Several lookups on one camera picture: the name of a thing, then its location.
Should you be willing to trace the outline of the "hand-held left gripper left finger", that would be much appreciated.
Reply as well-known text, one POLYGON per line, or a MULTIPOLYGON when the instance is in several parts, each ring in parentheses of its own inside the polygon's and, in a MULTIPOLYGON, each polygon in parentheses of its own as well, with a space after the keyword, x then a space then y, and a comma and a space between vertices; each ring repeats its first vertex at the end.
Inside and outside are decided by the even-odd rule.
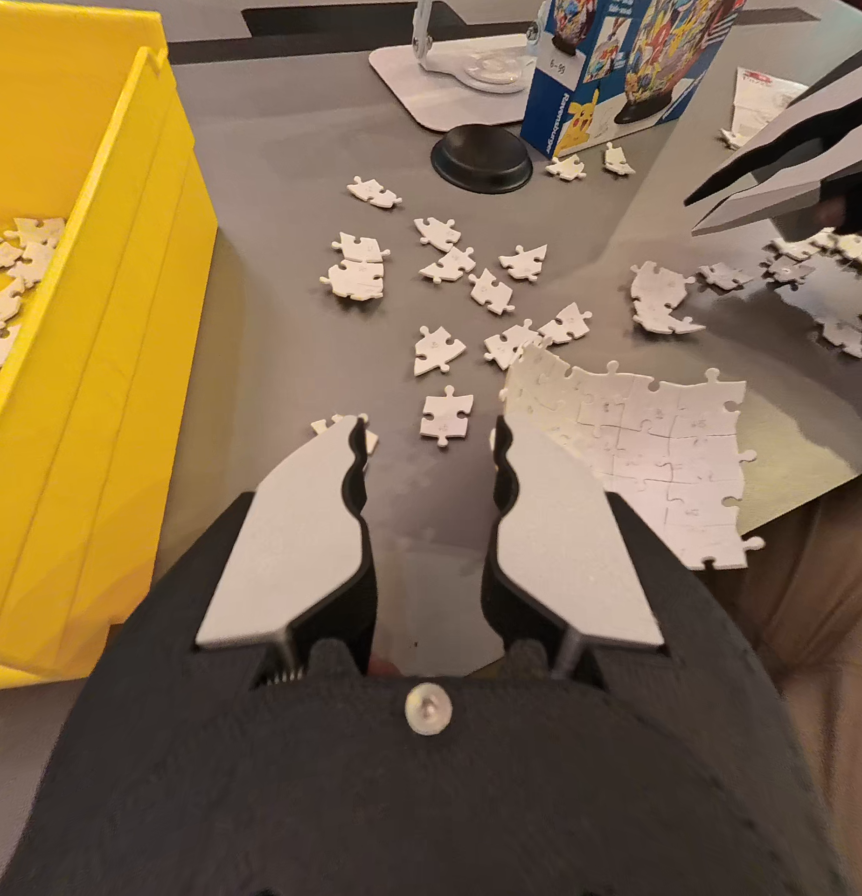
POLYGON ((313 646, 344 644, 368 673, 377 583, 368 524, 367 424, 338 418, 257 485, 197 634, 202 651, 270 646, 295 676, 313 646))

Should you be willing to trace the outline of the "curved joined puzzle strip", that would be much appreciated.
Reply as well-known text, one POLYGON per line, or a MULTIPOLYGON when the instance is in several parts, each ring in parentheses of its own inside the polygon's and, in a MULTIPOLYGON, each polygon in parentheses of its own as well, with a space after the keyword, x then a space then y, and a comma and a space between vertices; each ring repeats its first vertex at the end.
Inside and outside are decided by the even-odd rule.
POLYGON ((673 316, 674 309, 687 297, 694 277, 683 276, 652 261, 633 265, 630 270, 634 274, 630 286, 633 321, 644 330, 659 335, 685 335, 706 329, 689 316, 683 319, 673 316))

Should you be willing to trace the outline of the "partly built white puzzle ball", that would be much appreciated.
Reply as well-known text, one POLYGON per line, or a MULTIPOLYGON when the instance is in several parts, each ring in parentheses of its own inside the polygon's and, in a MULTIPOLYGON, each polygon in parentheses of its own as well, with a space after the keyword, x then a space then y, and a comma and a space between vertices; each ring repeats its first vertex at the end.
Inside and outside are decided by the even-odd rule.
POLYGON ((764 547, 738 531, 743 466, 753 450, 737 440, 745 380, 718 369, 680 385, 623 372, 570 365, 526 342, 506 373, 504 410, 524 415, 621 496, 687 568, 740 570, 764 547))

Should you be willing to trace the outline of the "heap of white puzzle pieces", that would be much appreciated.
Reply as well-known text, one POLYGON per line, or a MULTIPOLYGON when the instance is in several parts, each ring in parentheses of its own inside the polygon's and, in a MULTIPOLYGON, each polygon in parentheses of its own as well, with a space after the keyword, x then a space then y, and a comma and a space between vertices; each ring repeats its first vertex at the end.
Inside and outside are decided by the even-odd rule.
POLYGON ((0 369, 21 329, 24 296, 41 284, 66 226, 65 218, 14 218, 0 233, 0 369))

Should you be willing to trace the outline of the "white rounded flat pad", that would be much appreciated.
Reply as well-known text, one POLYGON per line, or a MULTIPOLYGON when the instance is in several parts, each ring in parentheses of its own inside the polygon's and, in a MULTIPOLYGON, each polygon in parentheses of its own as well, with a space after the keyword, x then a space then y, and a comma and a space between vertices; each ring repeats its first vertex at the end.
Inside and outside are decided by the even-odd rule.
POLYGON ((463 125, 506 126, 524 116, 536 57, 527 51, 523 34, 437 41, 423 67, 411 46, 375 49, 368 61, 394 97, 425 129, 445 133, 463 125), (461 81, 466 68, 482 62, 513 63, 520 78, 503 92, 503 83, 461 81))

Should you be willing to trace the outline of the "colourful cardboard puzzle box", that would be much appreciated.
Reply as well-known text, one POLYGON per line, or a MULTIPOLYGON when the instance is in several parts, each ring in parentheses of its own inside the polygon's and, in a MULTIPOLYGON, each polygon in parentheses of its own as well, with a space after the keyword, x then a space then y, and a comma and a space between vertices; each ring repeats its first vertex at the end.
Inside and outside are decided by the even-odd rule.
POLYGON ((744 1, 550 1, 520 136, 552 159, 680 118, 744 1))

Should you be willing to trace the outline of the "joined white puzzle strip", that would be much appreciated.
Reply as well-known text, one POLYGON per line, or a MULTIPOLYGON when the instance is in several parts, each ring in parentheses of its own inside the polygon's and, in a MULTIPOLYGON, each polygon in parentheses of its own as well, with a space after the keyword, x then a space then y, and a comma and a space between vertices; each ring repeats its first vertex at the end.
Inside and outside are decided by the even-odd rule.
POLYGON ((342 253, 342 259, 318 279, 319 283, 339 298, 360 302, 382 298, 383 263, 391 251, 381 249, 374 238, 357 238, 343 231, 332 248, 342 253))

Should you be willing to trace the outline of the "white jointed lamp arm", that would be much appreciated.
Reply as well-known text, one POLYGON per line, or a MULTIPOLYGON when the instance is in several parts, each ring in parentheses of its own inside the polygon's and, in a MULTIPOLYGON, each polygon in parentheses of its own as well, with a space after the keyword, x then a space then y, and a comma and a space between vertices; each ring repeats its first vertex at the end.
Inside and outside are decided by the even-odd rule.
POLYGON ((426 72, 443 73, 434 58, 429 58, 433 39, 429 33, 433 1, 417 1, 412 18, 412 49, 418 65, 426 72))

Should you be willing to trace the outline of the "white printed instruction sheet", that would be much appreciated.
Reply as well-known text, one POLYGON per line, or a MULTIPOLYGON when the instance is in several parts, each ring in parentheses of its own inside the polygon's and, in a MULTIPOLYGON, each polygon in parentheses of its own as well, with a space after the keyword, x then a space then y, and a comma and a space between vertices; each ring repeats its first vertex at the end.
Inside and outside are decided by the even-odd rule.
POLYGON ((721 131, 723 141, 740 149, 806 90, 805 84, 739 67, 732 121, 721 131))

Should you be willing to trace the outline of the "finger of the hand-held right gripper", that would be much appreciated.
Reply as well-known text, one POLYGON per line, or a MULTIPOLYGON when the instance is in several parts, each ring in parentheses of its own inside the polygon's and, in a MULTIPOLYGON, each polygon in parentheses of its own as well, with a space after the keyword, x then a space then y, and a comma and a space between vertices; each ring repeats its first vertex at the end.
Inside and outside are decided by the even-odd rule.
MULTIPOLYGON (((787 144, 780 145, 778 154, 782 155, 789 146, 803 142, 806 145, 806 157, 809 157, 828 148, 860 124, 862 124, 862 50, 796 98, 711 176, 727 165, 738 153, 743 152, 747 146, 764 145, 787 131, 792 132, 792 139, 787 144)), ((765 169, 748 175, 767 174, 768 177, 771 173, 770 169, 765 169)), ((685 198, 686 205, 694 204, 692 203, 694 191, 685 198)))
POLYGON ((790 139, 792 132, 787 131, 762 146, 747 146, 695 190, 692 203, 728 189, 755 171, 772 171, 766 179, 724 196, 696 223, 692 234, 705 236, 767 219, 786 219, 800 234, 809 226, 819 226, 820 182, 862 173, 862 124, 809 157, 803 142, 779 155, 780 145, 790 139))

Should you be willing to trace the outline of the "black round stand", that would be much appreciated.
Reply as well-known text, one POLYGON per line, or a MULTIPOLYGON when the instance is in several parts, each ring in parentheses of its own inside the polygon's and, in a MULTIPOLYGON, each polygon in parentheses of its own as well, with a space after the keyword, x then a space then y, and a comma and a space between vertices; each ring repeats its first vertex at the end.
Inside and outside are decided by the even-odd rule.
POLYGON ((502 126, 468 124, 449 129, 429 158, 444 181, 478 195, 513 193, 527 185, 534 172, 525 143, 502 126))

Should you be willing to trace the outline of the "yellow plastic bin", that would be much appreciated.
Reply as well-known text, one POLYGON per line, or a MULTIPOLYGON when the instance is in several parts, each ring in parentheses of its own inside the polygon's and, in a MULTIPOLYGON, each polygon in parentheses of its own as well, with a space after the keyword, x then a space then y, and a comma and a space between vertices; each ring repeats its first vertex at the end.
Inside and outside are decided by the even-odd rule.
POLYGON ((0 369, 0 690, 146 596, 217 218, 160 15, 0 2, 0 233, 65 218, 0 369))

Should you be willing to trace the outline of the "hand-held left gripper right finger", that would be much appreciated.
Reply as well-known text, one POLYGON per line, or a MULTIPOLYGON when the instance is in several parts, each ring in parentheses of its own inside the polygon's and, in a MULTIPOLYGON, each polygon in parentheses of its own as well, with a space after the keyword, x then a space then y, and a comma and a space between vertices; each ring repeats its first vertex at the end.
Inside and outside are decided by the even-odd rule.
POLYGON ((497 515, 481 608, 504 649, 538 643, 556 679, 572 678, 591 647, 664 649, 604 487, 588 466, 518 414, 497 418, 493 458, 497 515))

